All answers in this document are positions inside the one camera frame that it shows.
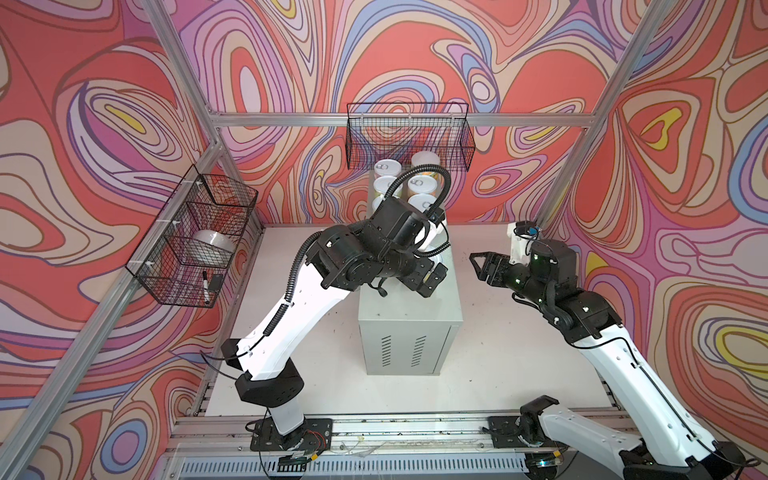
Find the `teal can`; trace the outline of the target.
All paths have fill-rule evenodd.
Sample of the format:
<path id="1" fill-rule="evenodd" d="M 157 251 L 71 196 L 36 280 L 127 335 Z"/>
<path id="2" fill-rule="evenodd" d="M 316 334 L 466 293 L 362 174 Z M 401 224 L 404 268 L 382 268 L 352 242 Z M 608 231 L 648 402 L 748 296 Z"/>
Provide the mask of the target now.
<path id="1" fill-rule="evenodd" d="M 408 199 L 408 203 L 420 212 L 426 212 L 435 202 L 436 197 L 426 193 L 414 194 Z"/>

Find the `orange red labelled can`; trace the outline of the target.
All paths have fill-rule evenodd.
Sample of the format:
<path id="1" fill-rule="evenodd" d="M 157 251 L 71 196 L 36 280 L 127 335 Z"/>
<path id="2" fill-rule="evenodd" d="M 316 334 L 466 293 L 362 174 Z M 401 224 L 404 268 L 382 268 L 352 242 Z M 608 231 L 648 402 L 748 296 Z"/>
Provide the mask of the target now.
<path id="1" fill-rule="evenodd" d="M 436 178 L 427 174 L 418 174 L 408 179 L 407 187 L 411 195 L 434 194 L 439 186 Z"/>

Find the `green labelled can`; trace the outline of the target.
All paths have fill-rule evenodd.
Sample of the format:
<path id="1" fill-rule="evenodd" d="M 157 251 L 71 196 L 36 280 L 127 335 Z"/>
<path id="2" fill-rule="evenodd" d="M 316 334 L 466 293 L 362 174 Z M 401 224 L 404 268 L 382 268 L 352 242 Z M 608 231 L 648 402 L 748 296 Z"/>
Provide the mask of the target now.
<path id="1" fill-rule="evenodd" d="M 392 175 L 377 176 L 373 181 L 373 188 L 376 193 L 376 197 L 383 199 L 386 195 L 386 192 L 389 190 L 395 180 L 396 177 Z"/>

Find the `pink labelled can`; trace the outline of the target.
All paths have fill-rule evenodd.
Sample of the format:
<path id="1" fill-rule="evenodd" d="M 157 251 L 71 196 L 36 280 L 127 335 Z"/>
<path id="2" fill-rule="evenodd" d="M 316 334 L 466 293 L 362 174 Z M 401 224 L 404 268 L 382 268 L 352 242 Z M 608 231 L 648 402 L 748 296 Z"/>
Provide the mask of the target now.
<path id="1" fill-rule="evenodd" d="M 399 161 L 394 159 L 382 159 L 374 164 L 373 171 L 376 177 L 397 177 L 402 172 L 402 165 Z"/>

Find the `orange green lidded can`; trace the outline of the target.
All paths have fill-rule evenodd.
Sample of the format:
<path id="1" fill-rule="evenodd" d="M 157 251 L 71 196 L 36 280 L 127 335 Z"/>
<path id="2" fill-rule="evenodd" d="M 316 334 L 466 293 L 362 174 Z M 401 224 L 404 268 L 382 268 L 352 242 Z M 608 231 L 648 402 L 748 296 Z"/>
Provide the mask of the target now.
<path id="1" fill-rule="evenodd" d="M 440 157 L 432 151 L 422 150 L 416 152 L 411 157 L 411 165 L 413 168 L 425 166 L 425 165 L 440 165 Z"/>

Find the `yellow can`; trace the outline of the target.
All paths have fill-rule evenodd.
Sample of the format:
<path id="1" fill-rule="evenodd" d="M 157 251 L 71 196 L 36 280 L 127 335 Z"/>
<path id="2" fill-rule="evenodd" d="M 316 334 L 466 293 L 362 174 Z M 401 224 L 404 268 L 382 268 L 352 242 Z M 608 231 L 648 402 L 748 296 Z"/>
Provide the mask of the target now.
<path id="1" fill-rule="evenodd" d="M 450 248 L 450 240 L 447 237 L 437 237 L 429 245 L 428 251 L 432 251 L 432 250 L 438 250 L 444 244 L 447 244 L 447 247 L 445 249 L 441 250 L 435 255 L 430 256 L 430 260 L 434 264 L 433 268 L 435 268 L 439 264 L 445 263 L 446 252 Z"/>

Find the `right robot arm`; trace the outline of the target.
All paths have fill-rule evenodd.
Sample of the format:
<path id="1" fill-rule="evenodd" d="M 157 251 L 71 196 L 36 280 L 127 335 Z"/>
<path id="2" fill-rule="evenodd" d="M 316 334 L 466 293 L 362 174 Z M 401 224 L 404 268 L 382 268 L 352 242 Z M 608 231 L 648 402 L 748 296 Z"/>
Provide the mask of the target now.
<path id="1" fill-rule="evenodd" d="M 480 281 L 534 307 L 589 361 L 638 430 L 608 428 L 541 395 L 520 407 L 510 429 L 520 442 L 563 443 L 624 479 L 725 479 L 749 467 L 735 443 L 716 439 L 676 399 L 611 304 L 579 287 L 576 253 L 565 243 L 525 239 L 519 257 L 477 252 L 469 260 Z"/>

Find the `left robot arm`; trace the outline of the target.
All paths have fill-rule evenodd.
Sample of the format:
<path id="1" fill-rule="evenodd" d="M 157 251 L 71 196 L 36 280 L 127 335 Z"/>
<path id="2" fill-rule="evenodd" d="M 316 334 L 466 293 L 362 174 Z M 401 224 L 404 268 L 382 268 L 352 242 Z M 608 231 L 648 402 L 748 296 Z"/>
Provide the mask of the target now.
<path id="1" fill-rule="evenodd" d="M 396 197 L 397 189 L 421 173 L 443 180 L 436 200 L 420 211 Z M 283 296 L 248 335 L 220 347 L 221 360 L 240 374 L 235 388 L 241 401 L 265 409 L 283 438 L 307 430 L 296 398 L 304 381 L 291 355 L 319 320 L 362 286 L 381 290 L 389 278 L 423 298 L 430 297 L 447 275 L 433 256 L 447 249 L 431 245 L 443 229 L 442 207 L 452 185 L 450 172 L 427 164 L 399 175 L 372 215 L 311 234 L 291 264 Z"/>

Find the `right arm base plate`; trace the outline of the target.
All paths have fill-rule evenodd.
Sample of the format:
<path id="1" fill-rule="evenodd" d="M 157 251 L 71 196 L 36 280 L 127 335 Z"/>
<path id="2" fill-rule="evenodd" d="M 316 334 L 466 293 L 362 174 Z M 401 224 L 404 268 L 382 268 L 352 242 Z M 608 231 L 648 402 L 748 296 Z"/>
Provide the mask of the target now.
<path id="1" fill-rule="evenodd" d="M 535 448 L 542 444 L 537 424 L 529 416 L 490 416 L 485 432 L 495 448 Z"/>

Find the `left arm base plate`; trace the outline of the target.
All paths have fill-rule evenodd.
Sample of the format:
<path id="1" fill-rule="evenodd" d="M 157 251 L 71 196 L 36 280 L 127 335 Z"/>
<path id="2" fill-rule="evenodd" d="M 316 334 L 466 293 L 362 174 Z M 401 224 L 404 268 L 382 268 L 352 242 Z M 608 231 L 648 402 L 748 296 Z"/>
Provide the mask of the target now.
<path id="1" fill-rule="evenodd" d="M 266 417 L 248 422 L 245 430 L 251 434 L 251 451 L 322 453 L 331 446 L 333 420 L 308 418 L 296 430 L 283 435 L 273 419 Z"/>

